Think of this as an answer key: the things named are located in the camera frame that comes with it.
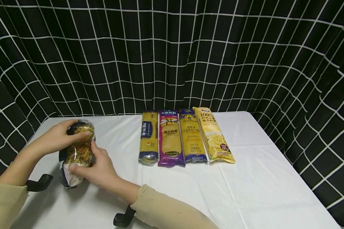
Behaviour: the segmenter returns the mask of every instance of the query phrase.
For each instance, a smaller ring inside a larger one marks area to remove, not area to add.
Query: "purple pasta package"
[[[158,166],[174,167],[179,165],[185,167],[177,111],[160,111],[159,134]]]

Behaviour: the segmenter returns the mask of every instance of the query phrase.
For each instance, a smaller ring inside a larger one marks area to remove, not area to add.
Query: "black clip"
[[[38,181],[28,180],[25,185],[27,185],[27,191],[43,191],[50,185],[54,177],[49,174],[42,174]]]
[[[132,209],[130,205],[128,205],[124,214],[117,213],[115,215],[113,219],[113,225],[123,228],[128,227],[133,220],[135,213],[136,211]]]

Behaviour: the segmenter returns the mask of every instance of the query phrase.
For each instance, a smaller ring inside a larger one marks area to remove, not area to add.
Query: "black curtain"
[[[344,0],[0,1],[0,174],[49,117],[192,106],[250,112],[344,227]]]

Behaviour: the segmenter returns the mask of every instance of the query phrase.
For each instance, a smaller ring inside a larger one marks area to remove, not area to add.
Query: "spaghetti package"
[[[161,167],[185,167],[177,111],[163,110],[159,116],[159,162]]]
[[[158,112],[143,111],[141,119],[139,161],[153,166],[158,161]]]
[[[194,108],[210,162],[226,161],[235,163],[235,159],[226,140],[209,108]]]
[[[180,110],[180,126],[185,162],[208,162],[199,124],[192,109]]]
[[[76,188],[83,181],[81,176],[69,171],[70,167],[90,167],[93,161],[93,153],[90,146],[90,142],[96,139],[93,124],[88,120],[78,120],[77,123],[68,129],[67,134],[75,135],[85,131],[89,131],[92,134],[59,151],[60,181],[66,189]]]

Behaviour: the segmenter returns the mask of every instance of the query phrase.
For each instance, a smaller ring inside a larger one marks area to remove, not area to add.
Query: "person's left hand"
[[[75,135],[67,135],[66,131],[78,120],[66,120],[52,126],[46,133],[27,145],[23,151],[29,151],[37,156],[44,156],[62,150],[74,142],[85,138],[92,133],[80,132]]]

